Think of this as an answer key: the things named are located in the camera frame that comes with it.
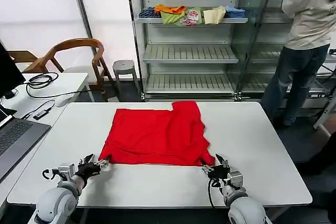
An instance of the shelf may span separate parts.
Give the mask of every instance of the shelf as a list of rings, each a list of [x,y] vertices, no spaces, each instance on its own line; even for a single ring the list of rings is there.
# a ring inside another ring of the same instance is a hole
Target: shelf
[[[257,10],[250,9],[247,13],[249,20],[254,23],[256,22]],[[268,8],[264,14],[263,24],[291,24],[293,19],[288,17],[281,11],[281,8]]]
[[[277,63],[283,44],[256,44],[251,54],[251,63]],[[324,63],[336,63],[336,57],[327,55]]]
[[[265,12],[263,23],[292,23],[293,19],[284,14],[280,8],[268,9]]]
[[[232,93],[225,74],[150,74],[146,93]]]
[[[220,24],[244,24],[248,21],[248,18],[223,18]],[[148,24],[163,24],[161,18],[136,18],[137,23],[148,23]]]
[[[263,93],[271,80],[273,74],[268,73],[248,73],[243,79],[243,93]],[[325,89],[316,81],[310,93],[325,93]]]
[[[216,44],[148,44],[145,63],[238,63],[230,46]]]

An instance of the laptop keyboard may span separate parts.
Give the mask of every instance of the laptop keyboard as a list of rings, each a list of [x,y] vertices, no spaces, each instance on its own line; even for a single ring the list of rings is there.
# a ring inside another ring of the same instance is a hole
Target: laptop keyboard
[[[16,140],[32,126],[28,122],[16,122],[9,130],[0,136],[0,155],[2,155]]]

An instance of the red t-shirt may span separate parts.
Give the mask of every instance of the red t-shirt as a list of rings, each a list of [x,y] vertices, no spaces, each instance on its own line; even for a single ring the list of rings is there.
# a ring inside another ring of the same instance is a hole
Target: red t-shirt
[[[214,165],[195,102],[174,102],[173,110],[117,109],[99,159],[110,163]]]

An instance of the cable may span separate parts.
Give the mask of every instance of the cable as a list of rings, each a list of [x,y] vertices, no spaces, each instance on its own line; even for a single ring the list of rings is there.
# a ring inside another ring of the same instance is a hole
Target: cable
[[[58,73],[49,72],[49,73],[41,73],[41,74],[38,74],[37,76],[34,76],[34,77],[30,78],[28,80],[28,82],[24,83],[24,84],[27,84],[27,86],[26,86],[27,94],[31,98],[48,99],[48,98],[60,97],[62,95],[66,95],[66,94],[84,93],[84,92],[92,92],[92,91],[101,91],[101,92],[104,91],[104,90],[101,90],[101,89],[82,90],[82,91],[74,91],[74,92],[68,92],[68,93],[63,93],[63,94],[49,95],[47,97],[36,97],[36,96],[34,96],[34,95],[32,95],[32,94],[29,93],[28,88],[31,88],[31,89],[43,89],[43,88],[49,86],[50,84],[52,84],[55,80],[57,80],[58,77],[59,77]]]
[[[42,108],[43,105],[47,104],[48,102],[54,102],[53,105],[49,108],[46,109],[46,111],[50,111],[54,106],[55,106],[55,100],[49,100],[46,101],[45,103],[43,103],[42,105],[40,105],[38,108],[36,108],[35,110],[32,110],[30,112],[28,112],[27,114],[25,114],[21,119],[28,119],[30,117],[30,114],[34,113],[35,111],[39,110],[40,108]]]
[[[209,183],[208,183],[208,196],[209,196],[209,201],[210,201],[212,209],[215,209],[215,206],[212,203],[212,199],[211,199],[211,192],[210,192],[211,182],[212,182],[212,178],[209,180]]]

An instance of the white shirt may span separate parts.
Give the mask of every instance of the white shirt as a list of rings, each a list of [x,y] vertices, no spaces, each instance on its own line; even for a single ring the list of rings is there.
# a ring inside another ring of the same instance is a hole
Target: white shirt
[[[306,50],[330,43],[336,23],[336,0],[283,0],[282,11],[294,16],[285,47]]]

